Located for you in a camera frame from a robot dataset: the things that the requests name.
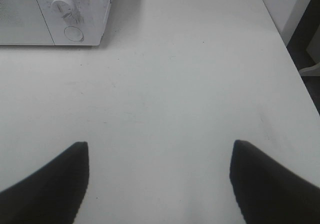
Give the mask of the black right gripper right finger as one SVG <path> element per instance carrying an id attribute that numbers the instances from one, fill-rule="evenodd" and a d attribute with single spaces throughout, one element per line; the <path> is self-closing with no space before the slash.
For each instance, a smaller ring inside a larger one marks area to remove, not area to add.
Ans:
<path id="1" fill-rule="evenodd" d="M 266 155 L 236 140 L 229 168 L 246 223 L 319 223 L 319 188 Z"/>

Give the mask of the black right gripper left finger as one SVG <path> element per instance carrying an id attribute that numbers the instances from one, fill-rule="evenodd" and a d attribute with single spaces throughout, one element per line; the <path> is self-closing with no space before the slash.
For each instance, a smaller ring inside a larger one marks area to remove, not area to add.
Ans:
<path id="1" fill-rule="evenodd" d="M 87 142 L 76 142 L 1 191 L 1 223 L 74 223 L 89 183 Z"/>

